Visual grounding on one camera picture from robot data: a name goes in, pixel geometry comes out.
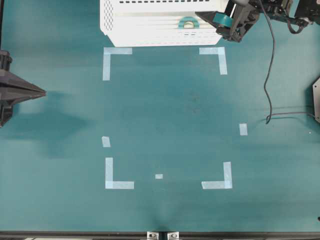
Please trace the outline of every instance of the ventilation holes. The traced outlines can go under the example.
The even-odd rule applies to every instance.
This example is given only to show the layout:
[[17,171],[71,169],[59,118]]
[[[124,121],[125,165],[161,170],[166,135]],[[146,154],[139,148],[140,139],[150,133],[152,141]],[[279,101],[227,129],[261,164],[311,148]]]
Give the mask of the ventilation holes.
[[114,8],[110,0],[105,0],[104,1],[104,27],[107,31],[111,31],[113,26],[114,26]]
[[146,0],[146,1],[134,1],[134,0],[132,0],[132,1],[119,1],[119,3],[120,4],[124,4],[124,3],[126,3],[126,4],[135,4],[135,3],[139,3],[139,4],[141,4],[141,3],[145,3],[145,4],[147,4],[147,3],[185,3],[185,2],[188,2],[188,3],[190,3],[190,2],[210,2],[210,0],[156,0],[156,1],[154,1],[154,0]]

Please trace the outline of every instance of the masking tape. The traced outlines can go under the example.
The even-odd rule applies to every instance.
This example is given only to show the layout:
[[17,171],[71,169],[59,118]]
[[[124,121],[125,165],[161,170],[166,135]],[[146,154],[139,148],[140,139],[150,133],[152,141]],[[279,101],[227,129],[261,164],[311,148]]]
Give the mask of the masking tape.
[[248,136],[248,126],[246,123],[239,124],[240,136]]
[[232,189],[231,162],[223,163],[224,181],[202,181],[202,189]]
[[110,138],[108,136],[102,137],[102,146],[104,148],[111,148]]
[[135,189],[134,181],[114,181],[114,159],[105,158],[105,189]]
[[228,74],[226,49],[225,47],[199,47],[200,55],[218,55],[221,75]]
[[163,174],[156,174],[154,177],[155,177],[155,179],[163,179],[164,175]]
[[111,55],[131,55],[132,47],[105,47],[103,49],[103,81],[110,81]]

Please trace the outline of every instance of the teal table surface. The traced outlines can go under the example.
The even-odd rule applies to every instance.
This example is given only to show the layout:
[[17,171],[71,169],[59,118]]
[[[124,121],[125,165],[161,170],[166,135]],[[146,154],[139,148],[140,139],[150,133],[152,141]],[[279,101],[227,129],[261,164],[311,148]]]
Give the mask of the teal table surface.
[[[320,26],[292,35],[272,25],[274,111],[312,113]],[[137,47],[112,55],[103,81],[113,45],[99,26],[98,0],[6,1],[10,70],[47,96],[17,105],[0,129],[0,231],[320,232],[320,124],[266,125],[263,16],[242,43],[215,46],[228,75],[198,46]],[[133,190],[105,189],[105,158]],[[232,189],[203,190],[224,179],[225,162]]]

